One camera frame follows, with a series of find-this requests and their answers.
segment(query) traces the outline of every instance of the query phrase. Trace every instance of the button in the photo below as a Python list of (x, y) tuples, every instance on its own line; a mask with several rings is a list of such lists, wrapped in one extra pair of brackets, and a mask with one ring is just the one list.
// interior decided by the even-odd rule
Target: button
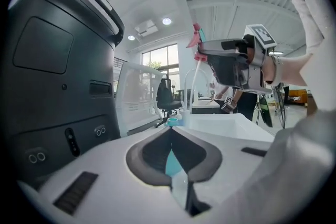
[(68, 141), (71, 153), (73, 154), (74, 157), (78, 157), (80, 155), (80, 148), (77, 145), (76, 136), (73, 129), (67, 128), (65, 130), (65, 136)]
[(46, 155), (44, 155), (44, 153), (42, 153), (42, 152), (39, 152), (39, 153), (37, 153), (37, 158), (38, 158), (41, 162), (43, 162), (43, 161), (46, 159)]
[(28, 159), (31, 163), (36, 163), (37, 162), (37, 158), (33, 154), (30, 154)]

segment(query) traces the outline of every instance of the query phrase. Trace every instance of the fluorescent light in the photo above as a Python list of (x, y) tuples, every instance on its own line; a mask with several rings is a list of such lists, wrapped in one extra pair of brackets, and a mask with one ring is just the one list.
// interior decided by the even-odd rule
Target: fluorescent light
[(164, 25), (169, 25), (169, 24), (172, 23), (172, 20), (170, 20), (169, 18), (164, 18), (164, 19), (162, 20), (162, 23), (163, 23)]
[(281, 51), (270, 51), (269, 54), (270, 54), (270, 55), (281, 55), (281, 54), (284, 54), (284, 53), (281, 52)]

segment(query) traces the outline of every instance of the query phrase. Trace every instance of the vent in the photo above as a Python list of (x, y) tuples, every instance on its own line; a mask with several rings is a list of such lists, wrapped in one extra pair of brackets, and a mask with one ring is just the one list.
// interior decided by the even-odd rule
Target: vent
[(97, 177), (97, 174), (90, 172), (81, 173), (70, 187), (54, 202), (54, 205), (65, 213), (73, 215)]
[(138, 26), (135, 27), (135, 29), (138, 32), (138, 35), (141, 37), (148, 36), (158, 31), (156, 25), (152, 20), (147, 20), (139, 24)]

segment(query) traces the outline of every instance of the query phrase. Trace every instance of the floor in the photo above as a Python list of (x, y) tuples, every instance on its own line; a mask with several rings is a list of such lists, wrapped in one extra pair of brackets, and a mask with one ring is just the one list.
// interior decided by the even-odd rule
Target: floor
[[(268, 127), (264, 122), (261, 117), (259, 116), (259, 122), (258, 126), (263, 128), (265, 131), (269, 132), (272, 135), (276, 135), (276, 133), (282, 129), (280, 120), (278, 115), (275, 112), (275, 107), (271, 106), (270, 108), (270, 114), (272, 118), (272, 123), (273, 123), (273, 128)], [(296, 125), (298, 121), (301, 119), (305, 118), (307, 115), (307, 108), (304, 106), (300, 105), (289, 105), (286, 107), (286, 128), (291, 128)], [(258, 116), (258, 110), (255, 110), (254, 115), (253, 115), (253, 122), (256, 123)]]

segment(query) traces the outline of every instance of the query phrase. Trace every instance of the office chair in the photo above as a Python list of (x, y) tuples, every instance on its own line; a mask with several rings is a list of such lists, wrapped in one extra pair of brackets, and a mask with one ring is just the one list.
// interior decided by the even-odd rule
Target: office chair
[(159, 109), (162, 109), (163, 119), (155, 126), (155, 128), (164, 124), (169, 119), (173, 111), (176, 113), (176, 109), (179, 109), (182, 106), (180, 101), (174, 101), (171, 85), (172, 81), (170, 79), (161, 79), (161, 83), (157, 91), (158, 93), (156, 96), (156, 100), (157, 107)]

